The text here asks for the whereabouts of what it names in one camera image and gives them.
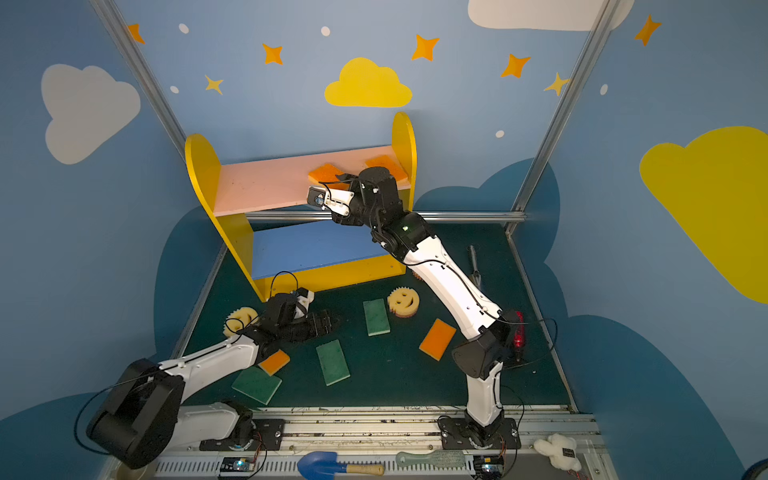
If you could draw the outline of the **orange sponge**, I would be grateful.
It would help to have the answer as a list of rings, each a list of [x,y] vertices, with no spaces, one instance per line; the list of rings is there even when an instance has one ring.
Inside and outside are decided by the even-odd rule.
[[[398,184],[402,184],[403,182],[407,182],[409,180],[408,174],[403,169],[401,164],[396,159],[393,159],[389,155],[380,155],[375,158],[366,160],[365,165],[368,168],[373,168],[373,167],[385,168],[386,170],[389,171],[389,173],[393,176],[393,178]]]
[[[282,349],[279,349],[265,360],[261,361],[258,366],[269,376],[274,376],[278,371],[285,367],[291,358]]]
[[[344,172],[331,163],[325,163],[308,173],[308,179],[312,184],[326,184],[332,188],[345,188],[338,176]]]
[[[436,319],[419,345],[419,350],[435,361],[440,361],[455,334],[454,327]]]

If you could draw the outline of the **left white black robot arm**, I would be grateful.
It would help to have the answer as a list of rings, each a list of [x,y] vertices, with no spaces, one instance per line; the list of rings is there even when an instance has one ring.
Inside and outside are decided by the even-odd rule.
[[[250,307],[225,320],[224,340],[189,355],[155,363],[132,362],[95,412],[85,435],[99,454],[141,469],[171,447],[223,440],[248,419],[228,403],[187,407],[198,391],[241,370],[257,367],[285,344],[299,344],[334,332],[340,320],[314,311],[313,292],[300,288],[271,297],[263,314]]]

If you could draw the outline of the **yellow smiley sponge left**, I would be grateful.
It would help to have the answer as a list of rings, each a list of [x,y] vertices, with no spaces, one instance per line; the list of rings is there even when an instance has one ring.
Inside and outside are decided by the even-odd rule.
[[[226,338],[236,335],[240,330],[254,323],[258,319],[258,312],[251,307],[241,307],[225,319],[223,334]]]

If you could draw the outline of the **yellow smiley sponge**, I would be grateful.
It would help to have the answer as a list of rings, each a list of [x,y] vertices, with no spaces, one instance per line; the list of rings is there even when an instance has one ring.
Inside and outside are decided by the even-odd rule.
[[[225,319],[223,334],[226,338],[236,335],[240,330],[254,323],[258,319],[258,312],[251,307],[241,307]]]
[[[420,297],[412,288],[399,287],[387,297],[387,304],[389,311],[396,317],[411,318],[418,311]]]

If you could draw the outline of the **green sponge centre upright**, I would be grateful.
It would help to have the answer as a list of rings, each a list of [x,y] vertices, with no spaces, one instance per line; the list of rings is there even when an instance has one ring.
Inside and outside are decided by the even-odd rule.
[[[387,334],[391,331],[387,305],[383,299],[364,301],[363,309],[369,337]]]

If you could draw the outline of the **green sponge left front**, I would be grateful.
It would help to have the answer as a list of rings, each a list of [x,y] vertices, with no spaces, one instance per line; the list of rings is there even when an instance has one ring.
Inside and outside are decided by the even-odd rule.
[[[259,367],[243,370],[234,380],[232,388],[262,405],[268,405],[283,381],[270,376]]]

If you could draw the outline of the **yellow smiley sponge centre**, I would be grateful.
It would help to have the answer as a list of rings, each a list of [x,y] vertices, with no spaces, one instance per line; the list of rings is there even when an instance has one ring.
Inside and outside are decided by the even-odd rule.
[[[412,288],[399,287],[387,297],[387,304],[389,311],[396,317],[411,318],[418,311],[420,297]]]

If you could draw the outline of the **metal trowel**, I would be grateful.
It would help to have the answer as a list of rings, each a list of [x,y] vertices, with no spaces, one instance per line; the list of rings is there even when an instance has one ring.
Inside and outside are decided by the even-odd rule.
[[[472,272],[470,274],[470,278],[473,282],[473,284],[476,286],[478,290],[482,289],[482,275],[479,271],[479,265],[478,265],[478,259],[477,259],[477,251],[474,245],[468,246],[468,253],[469,258],[471,262]]]

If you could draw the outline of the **blue toy shovel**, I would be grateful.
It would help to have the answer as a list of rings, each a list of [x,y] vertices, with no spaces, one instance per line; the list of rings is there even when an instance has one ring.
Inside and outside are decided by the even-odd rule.
[[[315,451],[304,455],[297,463],[299,473],[308,480],[333,480],[336,474],[383,476],[382,464],[357,465],[341,463],[336,452]]]

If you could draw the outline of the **circuit board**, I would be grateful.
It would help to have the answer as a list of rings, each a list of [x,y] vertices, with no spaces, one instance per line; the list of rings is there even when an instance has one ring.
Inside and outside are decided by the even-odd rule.
[[[251,457],[224,457],[219,465],[219,477],[249,477],[256,470],[255,460]]]
[[[473,480],[500,480],[505,471],[503,456],[474,456],[472,460]]]

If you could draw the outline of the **red bottle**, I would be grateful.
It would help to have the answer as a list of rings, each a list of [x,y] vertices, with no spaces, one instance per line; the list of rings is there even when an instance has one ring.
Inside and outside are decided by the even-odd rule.
[[[526,322],[521,311],[516,311],[515,314],[518,322],[512,337],[513,351],[515,354],[522,354],[526,346]]]

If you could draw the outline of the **right circuit board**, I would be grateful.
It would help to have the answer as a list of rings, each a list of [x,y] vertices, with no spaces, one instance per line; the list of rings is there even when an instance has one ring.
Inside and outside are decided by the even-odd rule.
[[[474,456],[472,460],[473,480],[500,480],[505,471],[503,456]]]

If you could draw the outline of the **white plush toy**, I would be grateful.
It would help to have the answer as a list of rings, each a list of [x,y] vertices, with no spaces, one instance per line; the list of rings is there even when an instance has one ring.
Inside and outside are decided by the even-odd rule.
[[[546,439],[538,439],[533,449],[547,457],[552,467],[562,471],[580,472],[582,464],[577,458],[577,441],[574,438],[554,433]]]

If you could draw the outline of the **aluminium frame rail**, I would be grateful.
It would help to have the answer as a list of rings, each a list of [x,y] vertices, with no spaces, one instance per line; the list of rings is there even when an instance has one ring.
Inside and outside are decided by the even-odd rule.
[[[420,215],[433,223],[522,223],[526,220],[524,212],[475,212],[475,211],[424,211]],[[331,219],[328,211],[270,210],[245,214],[250,222],[266,223],[301,223],[325,221]]]

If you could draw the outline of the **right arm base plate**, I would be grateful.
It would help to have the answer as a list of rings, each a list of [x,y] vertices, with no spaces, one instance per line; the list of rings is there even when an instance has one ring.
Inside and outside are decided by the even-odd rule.
[[[501,413],[490,425],[463,418],[440,416],[436,421],[444,450],[516,450],[521,447],[517,423]]]

